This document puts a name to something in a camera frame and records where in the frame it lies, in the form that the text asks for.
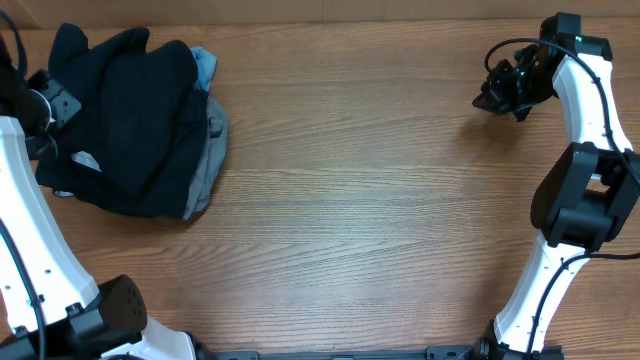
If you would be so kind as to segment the black t-shirt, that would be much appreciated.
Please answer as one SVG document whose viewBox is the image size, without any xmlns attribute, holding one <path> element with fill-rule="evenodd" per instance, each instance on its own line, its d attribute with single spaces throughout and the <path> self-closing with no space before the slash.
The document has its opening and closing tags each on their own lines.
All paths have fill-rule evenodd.
<svg viewBox="0 0 640 360">
<path fill-rule="evenodd" d="M 84 151 L 128 194 L 162 162 L 178 110 L 197 79 L 189 47 L 173 40 L 150 51 L 149 29 L 125 30 L 90 47 L 76 25 L 60 26 L 49 72 L 81 104 L 66 150 Z"/>
</svg>

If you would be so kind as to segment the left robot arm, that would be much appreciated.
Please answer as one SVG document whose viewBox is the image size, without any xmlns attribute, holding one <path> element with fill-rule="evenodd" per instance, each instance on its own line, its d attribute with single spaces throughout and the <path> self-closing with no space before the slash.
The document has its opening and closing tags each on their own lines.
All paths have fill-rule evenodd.
<svg viewBox="0 0 640 360">
<path fill-rule="evenodd" d="M 126 275 L 103 284 L 67 245 L 30 163 L 27 143 L 53 121 L 46 97 L 1 52 L 1 294 L 12 335 L 4 359 L 199 359 L 193 337 L 147 314 Z"/>
</svg>

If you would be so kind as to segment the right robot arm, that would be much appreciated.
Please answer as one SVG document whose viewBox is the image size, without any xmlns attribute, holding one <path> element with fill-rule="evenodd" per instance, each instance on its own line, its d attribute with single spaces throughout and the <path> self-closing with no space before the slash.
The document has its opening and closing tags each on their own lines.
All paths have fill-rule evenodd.
<svg viewBox="0 0 640 360">
<path fill-rule="evenodd" d="M 530 208 L 536 230 L 531 255 L 505 307 L 460 359 L 561 359 L 545 336 L 580 269 L 603 259 L 639 199 L 639 155 L 619 122 L 611 87 L 612 50 L 581 32 L 577 14 L 545 19 L 536 38 L 520 39 L 514 59 L 487 70 L 474 107 L 512 114 L 556 97 L 567 148 L 540 183 Z"/>
</svg>

